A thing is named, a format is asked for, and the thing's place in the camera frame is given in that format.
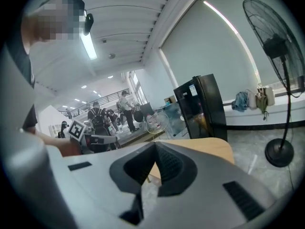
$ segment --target gray floor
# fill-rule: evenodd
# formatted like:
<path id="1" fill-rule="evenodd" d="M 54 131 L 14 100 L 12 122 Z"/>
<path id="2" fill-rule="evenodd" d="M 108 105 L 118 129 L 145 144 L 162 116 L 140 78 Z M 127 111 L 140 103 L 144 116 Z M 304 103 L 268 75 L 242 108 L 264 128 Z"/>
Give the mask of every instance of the gray floor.
<path id="1" fill-rule="evenodd" d="M 189 138 L 188 133 L 185 133 L 186 130 L 175 139 Z M 283 130 L 228 131 L 228 142 L 233 149 L 235 165 L 265 184 L 277 198 L 293 191 L 293 188 L 296 189 L 305 170 L 305 127 L 288 131 L 287 140 L 292 143 L 295 150 L 294 159 L 289 167 L 277 168 L 268 163 L 264 156 L 265 145 L 270 140 L 282 136 Z M 168 136 L 163 134 L 160 138 L 166 140 Z M 152 182 L 145 181 L 142 186 L 144 216 L 149 215 L 153 209 L 160 185 L 157 179 L 149 177 Z"/>

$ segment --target black refrigerator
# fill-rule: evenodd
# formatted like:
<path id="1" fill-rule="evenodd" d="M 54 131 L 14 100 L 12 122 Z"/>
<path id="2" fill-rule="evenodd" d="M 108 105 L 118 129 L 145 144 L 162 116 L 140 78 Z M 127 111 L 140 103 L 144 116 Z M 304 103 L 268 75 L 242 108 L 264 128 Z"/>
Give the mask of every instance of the black refrigerator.
<path id="1" fill-rule="evenodd" d="M 213 74 L 195 76 L 174 89 L 190 138 L 227 141 L 224 105 Z"/>

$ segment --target table top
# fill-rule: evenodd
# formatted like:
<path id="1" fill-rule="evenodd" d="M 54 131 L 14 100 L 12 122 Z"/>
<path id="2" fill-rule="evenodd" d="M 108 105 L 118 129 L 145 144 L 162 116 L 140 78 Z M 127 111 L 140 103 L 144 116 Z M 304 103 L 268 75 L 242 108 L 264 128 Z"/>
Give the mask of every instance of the table top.
<path id="1" fill-rule="evenodd" d="M 158 140 L 157 142 L 175 144 L 199 152 L 215 155 L 234 164 L 233 151 L 230 144 L 220 138 L 209 137 L 199 139 Z M 153 165 L 150 175 L 161 179 L 156 163 Z"/>

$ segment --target label on refrigerator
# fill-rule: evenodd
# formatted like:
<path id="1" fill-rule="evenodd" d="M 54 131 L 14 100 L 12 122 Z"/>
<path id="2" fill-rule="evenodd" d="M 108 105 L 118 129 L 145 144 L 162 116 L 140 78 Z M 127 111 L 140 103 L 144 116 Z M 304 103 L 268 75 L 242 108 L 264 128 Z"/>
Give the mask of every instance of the label on refrigerator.
<path id="1" fill-rule="evenodd" d="M 191 90 L 192 96 L 197 96 L 198 95 L 194 84 L 190 85 L 190 90 Z"/>

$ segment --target black backpack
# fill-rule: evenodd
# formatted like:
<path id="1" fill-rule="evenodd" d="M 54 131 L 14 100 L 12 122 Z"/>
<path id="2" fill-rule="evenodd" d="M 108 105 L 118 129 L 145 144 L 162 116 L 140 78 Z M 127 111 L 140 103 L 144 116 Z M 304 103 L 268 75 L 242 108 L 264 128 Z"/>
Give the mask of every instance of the black backpack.
<path id="1" fill-rule="evenodd" d="M 97 111 L 97 113 L 95 112 L 94 109 L 91 109 L 90 111 L 94 115 L 93 119 L 91 120 L 93 123 L 93 127 L 94 128 L 103 127 L 104 126 L 104 117 L 102 116 L 102 109 L 99 109 Z"/>

